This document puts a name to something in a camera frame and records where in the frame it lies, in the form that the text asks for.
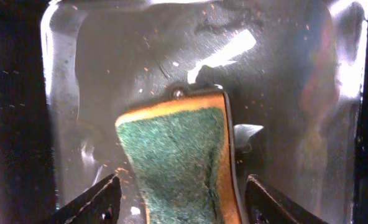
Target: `sponge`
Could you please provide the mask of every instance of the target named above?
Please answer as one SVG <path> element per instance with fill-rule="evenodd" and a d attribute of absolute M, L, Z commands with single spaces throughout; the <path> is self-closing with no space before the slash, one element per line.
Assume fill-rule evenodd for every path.
<path fill-rule="evenodd" d="M 131 111 L 118 118 L 116 131 L 147 223 L 240 223 L 222 94 Z"/>

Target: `wet surface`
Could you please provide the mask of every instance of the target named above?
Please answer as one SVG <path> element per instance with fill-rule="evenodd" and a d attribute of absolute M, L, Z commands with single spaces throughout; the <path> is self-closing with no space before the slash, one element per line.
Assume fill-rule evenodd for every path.
<path fill-rule="evenodd" d="M 357 62 L 364 58 L 358 49 L 365 47 L 361 4 L 330 13 L 319 1 L 289 0 L 53 7 L 42 38 L 61 204 L 115 172 L 120 222 L 144 221 L 114 123 L 179 83 L 222 88 L 234 124 L 264 127 L 250 141 L 257 162 L 241 155 L 238 178 L 257 174 L 325 221 L 349 221 L 363 68 Z"/>

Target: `dark background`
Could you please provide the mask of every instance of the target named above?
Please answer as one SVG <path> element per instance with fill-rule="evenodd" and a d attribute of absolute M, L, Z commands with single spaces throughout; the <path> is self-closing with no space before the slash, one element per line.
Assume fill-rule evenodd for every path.
<path fill-rule="evenodd" d="M 34 223 L 55 211 L 40 19 L 46 1 L 0 1 L 0 223 Z M 368 223 L 368 46 L 357 129 L 354 221 Z"/>

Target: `green fabric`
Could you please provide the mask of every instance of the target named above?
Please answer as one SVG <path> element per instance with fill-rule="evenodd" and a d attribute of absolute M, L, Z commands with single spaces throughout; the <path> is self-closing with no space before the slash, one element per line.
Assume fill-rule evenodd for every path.
<path fill-rule="evenodd" d="M 216 187 L 224 144 L 219 108 L 124 123 L 116 131 L 150 223 L 223 223 Z"/>

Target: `green sponge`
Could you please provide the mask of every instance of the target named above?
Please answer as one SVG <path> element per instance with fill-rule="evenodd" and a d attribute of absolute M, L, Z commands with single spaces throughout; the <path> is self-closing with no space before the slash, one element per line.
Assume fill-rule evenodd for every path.
<path fill-rule="evenodd" d="M 217 188 L 221 108 L 130 121 L 116 131 L 149 210 L 148 223 L 224 223 Z"/>

